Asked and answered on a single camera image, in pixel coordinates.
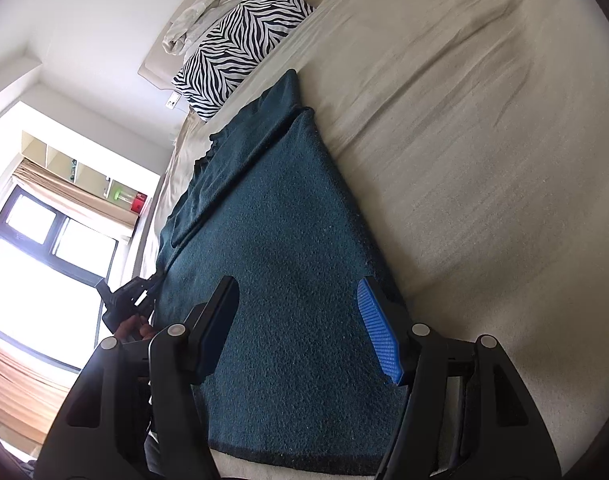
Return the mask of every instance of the window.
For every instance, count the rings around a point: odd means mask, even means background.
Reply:
[[[98,344],[118,242],[17,187],[0,213],[0,338],[78,372]]]

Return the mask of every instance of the headboard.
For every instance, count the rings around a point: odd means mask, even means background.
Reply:
[[[171,23],[194,1],[195,0],[184,0],[180,4],[169,18],[169,21],[164,25],[164,28],[160,31],[155,43],[153,43],[153,46],[138,70],[139,75],[160,90],[174,89],[171,80],[178,70],[182,68],[182,63],[184,61],[184,56],[172,56],[171,54],[167,54],[162,47],[162,39],[164,38],[166,31],[171,27]]]

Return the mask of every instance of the zebra print pillow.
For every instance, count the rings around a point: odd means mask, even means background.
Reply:
[[[222,18],[173,78],[203,121],[313,12],[304,0],[242,0]]]

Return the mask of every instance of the wall outlet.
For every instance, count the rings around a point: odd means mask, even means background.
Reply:
[[[180,101],[180,97],[182,96],[178,92],[171,92],[171,97],[169,97],[169,100],[167,101],[167,108],[169,110],[175,108],[178,101]]]

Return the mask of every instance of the window frame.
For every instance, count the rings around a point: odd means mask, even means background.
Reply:
[[[13,227],[7,224],[7,218],[9,217],[11,210],[16,205],[16,202],[21,196],[25,196],[26,198],[33,200],[37,204],[55,213],[56,215],[53,223],[51,224],[51,227],[49,228],[49,232],[46,235],[46,239],[42,244],[38,243],[35,240],[32,240],[27,235],[16,231]],[[111,255],[111,261],[109,262],[106,276],[100,276],[87,269],[78,267],[75,264],[69,263],[63,260],[62,258],[59,258],[55,254],[58,247],[58,243],[60,241],[60,236],[64,232],[64,229],[66,228],[66,225],[70,220],[72,220],[72,218],[70,218],[69,216],[58,211],[56,208],[51,207],[49,204],[42,202],[40,199],[31,195],[31,193],[25,191],[20,186],[16,186],[11,191],[11,194],[9,195],[7,201],[2,207],[2,210],[0,211],[0,239],[5,240],[9,244],[13,245],[15,248],[21,250],[28,256],[31,256],[38,262],[41,262],[42,264],[51,267],[53,270],[60,272],[61,274],[64,274],[65,276],[68,276],[69,278],[76,280],[77,282],[84,283],[85,285],[89,285],[95,288],[95,286],[101,280],[108,280],[114,259],[116,257],[116,251],[118,250],[118,241],[115,240],[113,253]],[[100,299],[100,295],[98,295],[98,322],[96,323],[96,338],[94,343],[95,346],[97,346],[98,344],[103,307],[104,302],[102,301],[102,299]],[[40,359],[41,361],[44,361],[58,368],[62,368],[63,370],[67,370],[76,374],[79,374],[81,371],[81,368],[67,364],[49,355],[43,354],[42,352],[34,350],[33,348],[21,343],[20,341],[17,341],[16,339],[6,335],[1,330],[0,339],[14,345],[16,348],[30,354],[31,356],[37,359]]]

